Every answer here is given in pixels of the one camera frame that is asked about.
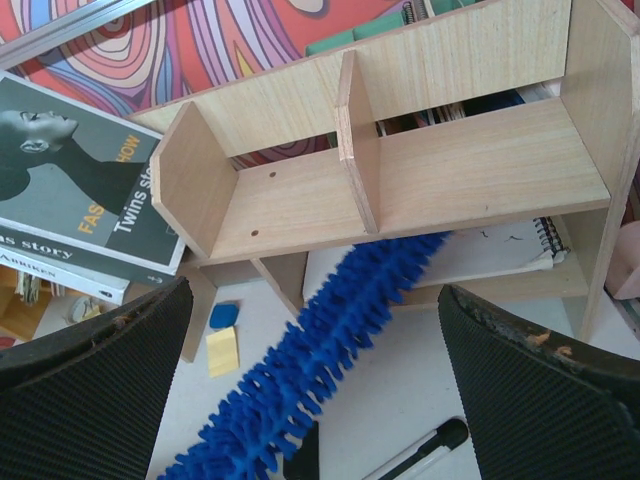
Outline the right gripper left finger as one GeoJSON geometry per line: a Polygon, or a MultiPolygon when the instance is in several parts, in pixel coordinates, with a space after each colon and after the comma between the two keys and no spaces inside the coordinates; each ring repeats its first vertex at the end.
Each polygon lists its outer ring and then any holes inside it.
{"type": "Polygon", "coordinates": [[[180,277],[2,351],[2,478],[144,478],[192,309],[180,277]]]}

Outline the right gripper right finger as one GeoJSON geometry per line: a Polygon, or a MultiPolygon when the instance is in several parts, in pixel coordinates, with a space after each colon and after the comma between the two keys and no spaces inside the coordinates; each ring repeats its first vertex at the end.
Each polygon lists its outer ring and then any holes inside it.
{"type": "Polygon", "coordinates": [[[482,478],[638,478],[638,361],[456,285],[438,317],[482,478]]]}

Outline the blue fluffy duster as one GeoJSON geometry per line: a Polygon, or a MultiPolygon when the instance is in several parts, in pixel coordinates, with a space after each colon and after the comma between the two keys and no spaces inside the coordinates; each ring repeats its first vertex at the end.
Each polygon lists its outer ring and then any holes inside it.
{"type": "Polygon", "coordinates": [[[391,320],[391,304],[413,289],[448,237],[440,232],[352,247],[163,478],[267,479],[277,472],[359,352],[391,320]]]}

